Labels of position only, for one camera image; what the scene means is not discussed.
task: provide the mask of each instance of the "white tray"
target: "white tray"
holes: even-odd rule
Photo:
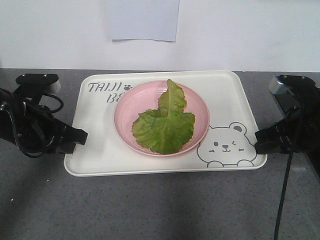
[[[187,85],[202,96],[210,111],[208,133],[199,146],[178,156],[135,152],[116,133],[113,113],[117,100],[133,86],[167,79]],[[230,71],[89,76],[81,84],[72,126],[88,133],[85,145],[77,145],[74,153],[64,158],[65,169],[78,177],[252,170],[267,161],[267,155],[257,155],[253,147],[258,127],[240,79]]]

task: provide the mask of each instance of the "black wire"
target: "black wire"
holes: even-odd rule
[[[17,131],[17,127],[16,127],[16,119],[15,119],[15,115],[13,114],[13,111],[11,109],[11,106],[9,106],[9,108],[6,110],[6,112],[9,114],[9,117],[11,119],[11,124],[12,124],[12,131],[13,131],[13,136],[14,136],[14,141],[16,146],[20,149],[20,151],[26,155],[29,158],[38,158],[40,156],[42,156],[45,153],[46,150],[46,137],[43,134],[42,130],[39,128],[38,123],[36,121],[34,121],[31,124],[31,127],[33,128],[33,130],[36,132],[36,134],[38,135],[40,141],[41,141],[41,146],[42,146],[42,151],[36,155],[32,155],[28,152],[27,149],[25,149],[19,141],[19,137],[18,137],[18,131]]]
[[[298,126],[295,130],[295,133],[294,133],[294,137],[293,137],[293,141],[292,141],[292,148],[290,150],[289,157],[288,157],[287,164],[286,164],[284,180],[283,180],[283,185],[282,185],[281,198],[280,198],[278,213],[276,216],[275,227],[274,227],[273,240],[278,240],[280,220],[281,220],[281,215],[282,215],[282,209],[284,207],[284,202],[285,202],[285,195],[286,195],[286,189],[287,189],[287,184],[288,184],[288,179],[289,179],[290,167],[291,167],[294,151],[296,149],[296,144],[297,144],[298,136],[300,133],[300,129],[302,127],[304,112],[305,112],[305,108],[303,105],[301,105],[301,112],[300,112],[300,116],[299,116]]]
[[[38,105],[35,106],[35,105],[33,105],[32,103],[29,103],[28,101],[26,101],[28,107],[30,107],[30,108],[32,108],[32,109],[34,109],[35,111],[38,111],[38,112],[40,112],[40,113],[44,113],[44,114],[54,114],[54,113],[57,113],[57,112],[59,112],[59,111],[64,107],[64,102],[63,102],[59,97],[57,97],[57,96],[55,96],[55,95],[52,95],[52,94],[49,94],[49,93],[45,93],[45,92],[44,92],[42,95],[57,100],[57,101],[60,103],[60,106],[59,106],[58,108],[54,109],[54,110],[50,110],[50,109],[47,110],[47,109],[42,109],[42,108],[40,108]]]

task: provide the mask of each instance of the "gray table surface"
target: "gray table surface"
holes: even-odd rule
[[[72,124],[81,82],[115,70],[0,69],[0,88],[13,91],[23,73],[55,73]],[[277,72],[236,72],[259,129],[283,118],[268,91]],[[303,74],[320,82],[320,73]],[[0,239],[273,238],[287,155],[270,154],[257,170],[74,177],[64,156],[25,157],[0,139]],[[303,154],[295,154],[279,239],[320,239],[320,182]]]

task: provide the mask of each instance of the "paw print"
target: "paw print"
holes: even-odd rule
[[[124,90],[128,91],[132,89],[132,86],[131,85],[124,85]]]

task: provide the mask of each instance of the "white paper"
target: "white paper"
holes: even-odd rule
[[[107,0],[112,40],[176,41],[179,0]]]

